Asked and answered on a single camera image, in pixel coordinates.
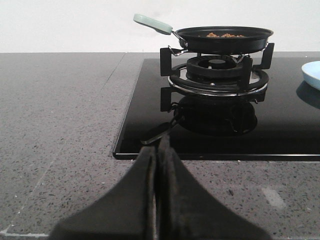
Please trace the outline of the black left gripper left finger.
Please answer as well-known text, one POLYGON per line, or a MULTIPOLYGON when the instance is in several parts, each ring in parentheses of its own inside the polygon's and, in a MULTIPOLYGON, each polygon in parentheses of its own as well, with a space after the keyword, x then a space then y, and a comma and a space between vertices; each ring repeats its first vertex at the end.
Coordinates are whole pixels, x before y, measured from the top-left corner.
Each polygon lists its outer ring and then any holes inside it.
POLYGON ((61 220, 50 240, 151 240, 156 150, 143 147, 125 176, 102 198, 61 220))

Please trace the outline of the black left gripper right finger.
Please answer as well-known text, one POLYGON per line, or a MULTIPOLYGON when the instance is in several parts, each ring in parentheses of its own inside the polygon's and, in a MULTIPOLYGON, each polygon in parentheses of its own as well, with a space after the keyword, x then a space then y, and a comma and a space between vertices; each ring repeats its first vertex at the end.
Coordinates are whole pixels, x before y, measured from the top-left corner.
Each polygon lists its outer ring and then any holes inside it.
POLYGON ((192 176, 170 138, 158 147, 159 239, 161 240, 270 240, 261 227, 235 214, 192 176))

